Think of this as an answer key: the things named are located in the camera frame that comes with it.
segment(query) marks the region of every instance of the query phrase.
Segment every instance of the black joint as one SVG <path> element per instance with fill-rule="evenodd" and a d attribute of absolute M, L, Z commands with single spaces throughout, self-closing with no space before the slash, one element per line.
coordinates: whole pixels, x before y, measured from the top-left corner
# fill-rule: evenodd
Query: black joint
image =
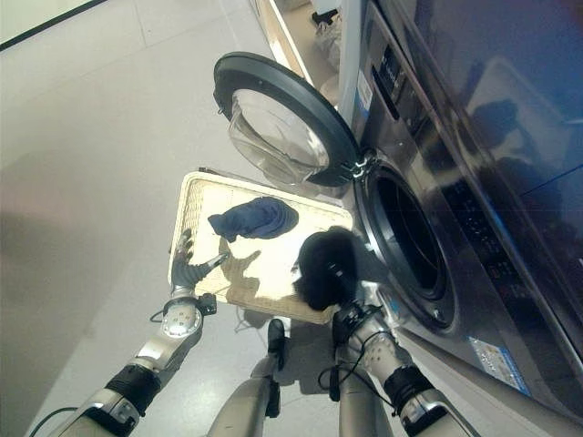
<path fill-rule="evenodd" d="M 269 418 L 276 418 L 280 415 L 281 409 L 281 393 L 280 384 L 274 380 L 270 380 L 270 399 L 265 409 L 265 415 Z"/>
<path fill-rule="evenodd" d="M 134 427 L 136 426 L 136 421 L 129 417 L 125 423 L 120 423 L 111 417 L 108 413 L 100 410 L 96 407 L 91 407 L 87 409 L 83 416 L 88 417 L 93 422 L 98 423 L 107 432 L 116 435 L 117 437 L 128 436 Z"/>
<path fill-rule="evenodd" d="M 160 381 L 152 371 L 133 364 L 114 376 L 107 383 L 106 389 L 121 394 L 143 417 L 154 396 L 160 391 Z"/>
<path fill-rule="evenodd" d="M 217 297 L 211 293 L 204 293 L 199 297 L 197 308 L 203 316 L 217 313 Z"/>
<path fill-rule="evenodd" d="M 399 415 L 407 401 L 416 394 L 434 388 L 415 366 L 397 369 L 386 379 L 383 387 Z"/>
<path fill-rule="evenodd" d="M 340 400 L 340 374 L 338 367 L 334 366 L 330 370 L 328 396 L 331 401 L 337 402 Z"/>

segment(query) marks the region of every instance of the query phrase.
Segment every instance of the white wall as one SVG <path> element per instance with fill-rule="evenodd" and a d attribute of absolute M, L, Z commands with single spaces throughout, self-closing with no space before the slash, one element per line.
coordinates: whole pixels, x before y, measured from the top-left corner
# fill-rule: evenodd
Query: white wall
<path fill-rule="evenodd" d="M 1 0 L 2 42 L 84 3 L 87 0 Z"/>

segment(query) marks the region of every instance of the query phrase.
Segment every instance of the black wire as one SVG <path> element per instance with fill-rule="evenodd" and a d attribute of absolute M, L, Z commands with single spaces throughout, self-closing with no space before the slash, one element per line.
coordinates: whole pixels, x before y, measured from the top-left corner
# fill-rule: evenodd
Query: black wire
<path fill-rule="evenodd" d="M 38 432 L 38 430 L 41 429 L 41 427 L 53 416 L 59 414 L 60 412 L 74 412 L 77 409 L 77 407 L 63 407 L 63 408 L 59 408 L 58 410 L 54 410 L 53 412 L 50 412 L 49 414 L 47 414 L 45 416 L 45 418 L 40 421 L 38 423 L 38 425 L 34 428 L 34 430 L 32 430 L 32 432 L 30 433 L 30 435 L 28 437 L 35 437 L 36 433 Z"/>
<path fill-rule="evenodd" d="M 161 323 L 162 319 L 156 319 L 156 316 L 159 316 L 163 312 L 164 312 L 164 310 L 160 310 L 158 312 L 155 312 L 154 314 L 152 314 L 150 316 L 149 321 L 151 321 L 152 323 Z"/>
<path fill-rule="evenodd" d="M 393 405 L 388 400 L 386 400 L 384 398 L 384 396 L 382 396 L 373 385 L 371 385 L 365 378 L 363 378 L 361 375 L 359 375 L 358 373 L 355 372 L 356 367 L 361 362 L 361 359 L 363 358 L 364 354 L 366 353 L 366 343 L 368 343 L 372 338 L 376 337 L 377 335 L 386 334 L 386 333 L 387 332 L 384 330 L 379 330 L 378 332 L 375 332 L 374 334 L 369 335 L 366 338 L 366 340 L 363 341 L 363 346 L 361 346 L 361 353 L 358 356 L 358 358 L 356 359 L 356 361 L 354 362 L 354 365 L 350 369 L 345 368 L 341 364 L 336 364 L 332 367 L 328 367 L 328 368 L 324 369 L 323 371 L 321 371 L 320 374 L 318 375 L 318 385 L 320 386 L 320 388 L 322 390 L 325 390 L 325 391 L 328 391 L 330 389 L 330 387 L 324 387 L 322 384 L 322 376 L 324 374 L 326 374 L 327 372 L 329 372 L 333 369 L 338 369 L 338 370 L 342 369 L 344 371 L 347 371 L 347 373 L 338 381 L 339 387 L 340 387 L 340 384 L 342 384 L 344 381 L 346 381 L 351 375 L 354 375 L 354 376 L 358 377 L 358 379 L 360 379 L 364 383 L 364 385 L 366 385 L 366 387 L 368 387 L 368 389 L 373 392 L 373 394 L 375 396 L 377 396 L 384 403 L 386 403 L 387 405 L 389 405 L 393 408 Z"/>

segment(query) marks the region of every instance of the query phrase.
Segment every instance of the washing machine drum opening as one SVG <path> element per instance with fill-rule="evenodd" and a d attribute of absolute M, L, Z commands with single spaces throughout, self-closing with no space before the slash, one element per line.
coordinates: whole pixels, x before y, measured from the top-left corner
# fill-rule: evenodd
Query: washing machine drum opening
<path fill-rule="evenodd" d="M 445 293 L 445 264 L 414 194 L 396 178 L 381 177 L 373 187 L 376 222 L 398 265 L 395 275 L 416 300 L 440 300 Z"/>
<path fill-rule="evenodd" d="M 257 91 L 233 93 L 229 135 L 245 158 L 285 184 L 301 184 L 329 165 L 326 148 L 310 127 L 289 108 Z"/>

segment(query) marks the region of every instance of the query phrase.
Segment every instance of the floor tile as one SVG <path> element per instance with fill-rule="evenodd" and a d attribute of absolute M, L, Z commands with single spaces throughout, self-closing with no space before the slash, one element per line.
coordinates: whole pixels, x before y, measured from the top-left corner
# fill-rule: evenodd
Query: floor tile
<path fill-rule="evenodd" d="M 95 6 L 2 52 L 2 110 L 143 46 L 132 0 Z"/>

